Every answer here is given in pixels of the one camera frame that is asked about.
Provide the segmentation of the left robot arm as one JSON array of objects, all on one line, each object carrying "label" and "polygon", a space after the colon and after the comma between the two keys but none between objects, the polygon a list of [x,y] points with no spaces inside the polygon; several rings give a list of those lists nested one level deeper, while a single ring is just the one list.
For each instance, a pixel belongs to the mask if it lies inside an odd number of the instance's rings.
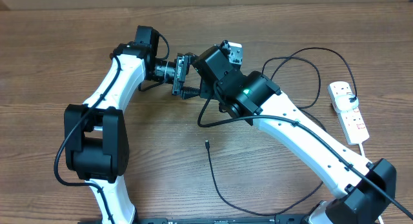
[{"label": "left robot arm", "polygon": [[54,175],[68,187],[89,187],[102,214],[100,223],[137,223],[137,209],[126,189],[124,174],[129,144],[124,113],[143,81],[155,86],[171,84],[174,95],[185,95],[183,86],[192,53],[174,61],[158,57],[156,29],[139,26],[135,39],[118,45],[110,54],[112,65],[97,90],[81,105],[64,112],[65,138],[54,161]]}]

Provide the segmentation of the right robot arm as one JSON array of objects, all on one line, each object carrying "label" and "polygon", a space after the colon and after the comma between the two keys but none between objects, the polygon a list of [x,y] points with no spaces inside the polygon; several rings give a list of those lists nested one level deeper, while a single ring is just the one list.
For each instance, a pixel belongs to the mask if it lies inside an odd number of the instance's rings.
[{"label": "right robot arm", "polygon": [[385,159],[373,163],[335,140],[306,117],[270,78],[241,72],[242,46],[222,42],[195,57],[193,67],[211,88],[230,121],[245,120],[271,135],[322,180],[334,196],[301,223],[374,223],[395,203],[396,169]]}]

